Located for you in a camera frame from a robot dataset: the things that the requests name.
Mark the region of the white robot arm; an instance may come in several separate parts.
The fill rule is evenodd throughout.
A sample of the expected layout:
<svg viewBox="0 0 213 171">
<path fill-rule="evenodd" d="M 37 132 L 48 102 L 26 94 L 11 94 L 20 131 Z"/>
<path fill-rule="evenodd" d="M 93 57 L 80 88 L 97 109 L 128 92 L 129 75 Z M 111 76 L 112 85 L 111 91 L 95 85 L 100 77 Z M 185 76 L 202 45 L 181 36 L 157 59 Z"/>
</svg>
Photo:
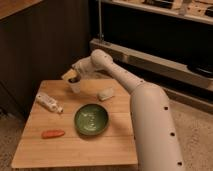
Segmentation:
<svg viewBox="0 0 213 171">
<path fill-rule="evenodd" d="M 158 85 L 117 65 L 100 49 L 78 60 L 62 75 L 67 83 L 82 75 L 107 71 L 130 94 L 130 113 L 141 171 L 185 171 L 183 155 L 170 111 L 169 98 Z"/>
</svg>

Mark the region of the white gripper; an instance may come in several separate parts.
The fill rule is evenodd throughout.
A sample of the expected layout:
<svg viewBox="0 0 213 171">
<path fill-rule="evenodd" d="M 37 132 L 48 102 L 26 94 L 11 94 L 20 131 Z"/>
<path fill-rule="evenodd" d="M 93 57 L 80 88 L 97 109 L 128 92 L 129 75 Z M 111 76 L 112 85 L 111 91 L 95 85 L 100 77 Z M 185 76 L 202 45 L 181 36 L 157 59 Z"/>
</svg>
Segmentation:
<svg viewBox="0 0 213 171">
<path fill-rule="evenodd" d="M 84 63 L 81 61 L 77 61 L 72 65 L 72 68 L 69 71 L 67 71 L 63 76 L 63 80 L 69 80 L 70 78 L 76 77 L 76 72 L 80 77 L 84 77 L 87 74 L 86 67 L 84 66 Z"/>
</svg>

